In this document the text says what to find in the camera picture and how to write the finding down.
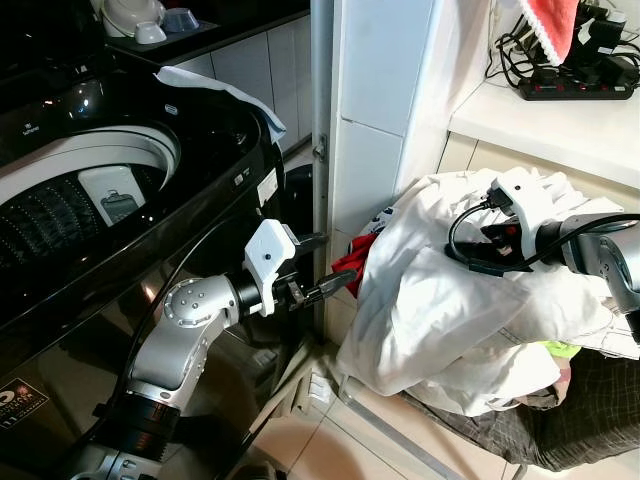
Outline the small white bowl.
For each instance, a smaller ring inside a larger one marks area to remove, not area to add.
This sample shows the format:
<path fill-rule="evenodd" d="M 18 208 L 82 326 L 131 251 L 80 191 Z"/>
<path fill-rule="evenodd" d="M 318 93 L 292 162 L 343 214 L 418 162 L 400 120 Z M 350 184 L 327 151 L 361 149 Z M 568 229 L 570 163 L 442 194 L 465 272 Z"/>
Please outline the small white bowl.
<path fill-rule="evenodd" d="M 134 26 L 133 38 L 138 45 L 161 44 L 166 41 L 166 32 L 155 20 L 146 20 Z"/>

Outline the grey-blue bowl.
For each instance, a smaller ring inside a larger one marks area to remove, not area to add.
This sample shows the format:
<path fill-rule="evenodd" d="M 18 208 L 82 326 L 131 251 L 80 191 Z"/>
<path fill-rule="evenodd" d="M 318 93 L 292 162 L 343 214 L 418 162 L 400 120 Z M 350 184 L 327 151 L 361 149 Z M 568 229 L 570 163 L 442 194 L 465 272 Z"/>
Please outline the grey-blue bowl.
<path fill-rule="evenodd" d="M 188 8 L 166 8 L 160 18 L 160 26 L 168 35 L 198 31 L 202 22 Z"/>

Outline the black plug adapters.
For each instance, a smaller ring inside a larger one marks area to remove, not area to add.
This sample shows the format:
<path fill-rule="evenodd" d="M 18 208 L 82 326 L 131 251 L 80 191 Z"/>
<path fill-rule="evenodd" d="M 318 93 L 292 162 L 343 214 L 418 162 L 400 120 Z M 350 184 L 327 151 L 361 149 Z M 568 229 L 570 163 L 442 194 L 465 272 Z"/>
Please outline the black plug adapters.
<path fill-rule="evenodd" d="M 580 3 L 564 67 L 594 67 L 605 55 L 611 55 L 621 42 L 627 19 L 621 10 Z"/>

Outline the grey metal door frame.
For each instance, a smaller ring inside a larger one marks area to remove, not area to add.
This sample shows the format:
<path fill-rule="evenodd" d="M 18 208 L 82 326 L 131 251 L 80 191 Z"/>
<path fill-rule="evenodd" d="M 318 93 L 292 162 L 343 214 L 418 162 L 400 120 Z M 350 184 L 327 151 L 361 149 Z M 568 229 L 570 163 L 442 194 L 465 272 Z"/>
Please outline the grey metal door frame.
<path fill-rule="evenodd" d="M 332 192 L 332 127 L 335 44 L 340 41 L 340 0 L 310 0 L 310 58 L 312 78 L 311 148 L 314 156 L 314 227 L 316 233 L 332 236 L 330 192 Z"/>

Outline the dark plaid laundry basket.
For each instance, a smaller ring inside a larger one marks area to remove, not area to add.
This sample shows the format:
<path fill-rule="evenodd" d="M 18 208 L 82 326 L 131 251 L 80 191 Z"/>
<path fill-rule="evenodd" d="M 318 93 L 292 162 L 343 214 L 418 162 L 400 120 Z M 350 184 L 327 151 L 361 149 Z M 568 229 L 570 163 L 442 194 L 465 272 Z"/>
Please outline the dark plaid laundry basket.
<path fill-rule="evenodd" d="M 564 471 L 639 448 L 640 362 L 584 349 L 570 360 L 567 399 L 467 417 L 401 396 L 428 419 L 513 465 Z"/>

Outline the yellow-green garment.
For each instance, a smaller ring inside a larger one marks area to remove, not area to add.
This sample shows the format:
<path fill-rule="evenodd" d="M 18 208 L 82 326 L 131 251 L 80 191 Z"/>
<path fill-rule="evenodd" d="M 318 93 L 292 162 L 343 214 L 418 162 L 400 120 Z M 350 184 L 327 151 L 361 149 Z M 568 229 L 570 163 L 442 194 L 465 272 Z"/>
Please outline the yellow-green garment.
<path fill-rule="evenodd" d="M 572 346 L 572 344 L 558 342 L 558 340 L 541 340 L 540 346 L 547 349 L 550 356 L 556 358 L 572 358 L 581 349 L 580 346 Z"/>

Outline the black top-load washing machine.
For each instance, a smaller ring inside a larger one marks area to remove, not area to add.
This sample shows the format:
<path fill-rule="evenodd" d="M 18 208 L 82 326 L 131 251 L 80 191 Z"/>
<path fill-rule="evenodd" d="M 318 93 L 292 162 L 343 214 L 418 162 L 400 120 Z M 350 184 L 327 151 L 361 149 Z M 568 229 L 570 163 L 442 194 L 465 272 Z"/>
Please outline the black top-load washing machine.
<path fill-rule="evenodd" d="M 229 93 L 108 56 L 0 56 L 0 462 L 91 428 L 169 276 L 236 270 L 282 165 Z"/>

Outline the large white pot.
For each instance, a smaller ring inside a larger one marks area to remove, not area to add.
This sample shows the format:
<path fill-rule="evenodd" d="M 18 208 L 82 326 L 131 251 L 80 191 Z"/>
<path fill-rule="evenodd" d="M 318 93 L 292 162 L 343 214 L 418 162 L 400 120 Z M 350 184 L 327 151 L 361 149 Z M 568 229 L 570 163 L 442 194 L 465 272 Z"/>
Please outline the large white pot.
<path fill-rule="evenodd" d="M 101 0 L 97 10 L 110 37 L 134 37 L 138 24 L 163 22 L 165 6 L 159 0 Z"/>

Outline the white garment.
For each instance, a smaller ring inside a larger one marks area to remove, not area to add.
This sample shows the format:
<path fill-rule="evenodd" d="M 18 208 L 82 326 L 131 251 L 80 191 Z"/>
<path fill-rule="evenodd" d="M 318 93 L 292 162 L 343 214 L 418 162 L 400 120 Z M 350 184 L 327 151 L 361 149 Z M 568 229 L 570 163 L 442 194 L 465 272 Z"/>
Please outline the white garment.
<path fill-rule="evenodd" d="M 609 198 L 577 191 L 561 173 L 513 169 L 538 175 L 558 219 L 620 211 Z M 480 204 L 499 173 L 426 175 L 392 206 L 379 233 L 394 229 L 413 242 L 442 242 L 460 219 L 458 241 L 479 241 L 480 227 L 503 215 L 467 215 L 466 209 Z M 461 294 L 443 289 L 460 274 L 434 268 L 429 259 L 429 252 L 421 252 L 407 278 L 378 280 L 372 302 L 358 291 L 357 314 L 340 344 L 338 364 L 380 396 L 408 392 L 428 406 L 470 417 L 521 404 L 552 408 L 564 399 L 553 385 L 568 378 L 570 360 L 550 356 L 541 340 L 614 357 L 640 355 L 625 316 L 596 276 L 558 270 L 479 278 L 481 305 L 465 307 Z"/>

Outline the red cloth with white trim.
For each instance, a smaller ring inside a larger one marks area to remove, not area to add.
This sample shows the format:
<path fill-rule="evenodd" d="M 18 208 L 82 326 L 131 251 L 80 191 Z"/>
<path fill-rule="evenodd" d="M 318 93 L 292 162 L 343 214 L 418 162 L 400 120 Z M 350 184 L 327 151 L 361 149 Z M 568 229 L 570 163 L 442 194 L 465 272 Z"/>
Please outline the red cloth with white trim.
<path fill-rule="evenodd" d="M 544 54 L 553 67 L 561 67 L 570 54 L 580 0 L 516 0 L 530 20 Z"/>

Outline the small red cloth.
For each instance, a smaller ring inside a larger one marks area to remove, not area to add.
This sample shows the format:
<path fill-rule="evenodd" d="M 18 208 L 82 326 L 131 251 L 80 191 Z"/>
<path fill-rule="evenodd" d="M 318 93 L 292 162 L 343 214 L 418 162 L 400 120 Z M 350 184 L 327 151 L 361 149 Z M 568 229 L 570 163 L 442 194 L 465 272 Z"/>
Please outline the small red cloth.
<path fill-rule="evenodd" d="M 347 253 L 344 253 L 339 259 L 334 260 L 332 265 L 330 265 L 330 269 L 332 269 L 334 273 L 340 273 L 340 271 L 344 270 L 356 271 L 356 278 L 346 287 L 347 291 L 355 298 L 358 298 L 358 291 L 360 291 L 361 282 L 362 279 L 364 279 L 365 266 L 367 260 L 369 260 L 372 244 L 374 244 L 378 237 L 379 234 L 375 232 L 353 238 L 348 244 Z"/>

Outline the black power strip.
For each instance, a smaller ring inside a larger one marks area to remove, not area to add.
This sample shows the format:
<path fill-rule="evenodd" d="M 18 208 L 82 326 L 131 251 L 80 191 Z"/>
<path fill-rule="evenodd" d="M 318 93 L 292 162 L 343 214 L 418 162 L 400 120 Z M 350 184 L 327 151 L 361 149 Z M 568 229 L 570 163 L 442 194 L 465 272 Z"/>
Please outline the black power strip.
<path fill-rule="evenodd" d="M 516 91 L 526 101 L 613 101 L 628 100 L 635 88 L 626 84 L 585 84 L 561 77 L 522 79 Z"/>

